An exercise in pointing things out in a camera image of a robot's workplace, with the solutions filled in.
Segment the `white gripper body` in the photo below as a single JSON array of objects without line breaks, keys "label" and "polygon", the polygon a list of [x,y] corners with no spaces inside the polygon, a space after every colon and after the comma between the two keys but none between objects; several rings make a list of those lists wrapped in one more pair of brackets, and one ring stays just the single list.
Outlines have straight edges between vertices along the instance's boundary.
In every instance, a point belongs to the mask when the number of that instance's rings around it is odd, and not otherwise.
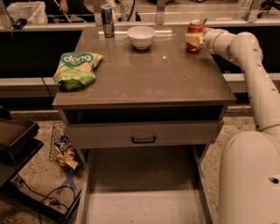
[{"label": "white gripper body", "polygon": [[203,31],[203,48],[211,54],[223,54],[226,51],[222,29],[205,28]]}]

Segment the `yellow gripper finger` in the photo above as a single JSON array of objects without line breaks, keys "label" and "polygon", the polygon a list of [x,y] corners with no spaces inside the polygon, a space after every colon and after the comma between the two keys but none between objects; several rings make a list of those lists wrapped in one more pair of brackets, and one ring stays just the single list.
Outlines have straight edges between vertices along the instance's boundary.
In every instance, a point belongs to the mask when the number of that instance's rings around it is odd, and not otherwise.
[{"label": "yellow gripper finger", "polygon": [[192,47],[200,48],[203,44],[203,33],[187,33],[185,35],[185,41],[188,49],[191,49]]}]

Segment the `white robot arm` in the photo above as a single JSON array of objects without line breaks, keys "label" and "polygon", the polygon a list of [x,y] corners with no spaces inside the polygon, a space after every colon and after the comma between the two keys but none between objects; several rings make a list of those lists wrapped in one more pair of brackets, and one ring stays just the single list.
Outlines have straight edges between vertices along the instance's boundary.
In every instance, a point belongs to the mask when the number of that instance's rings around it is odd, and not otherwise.
[{"label": "white robot arm", "polygon": [[280,224],[280,93],[263,67],[253,34],[205,28],[191,34],[243,74],[255,130],[233,136],[222,152],[219,224]]}]

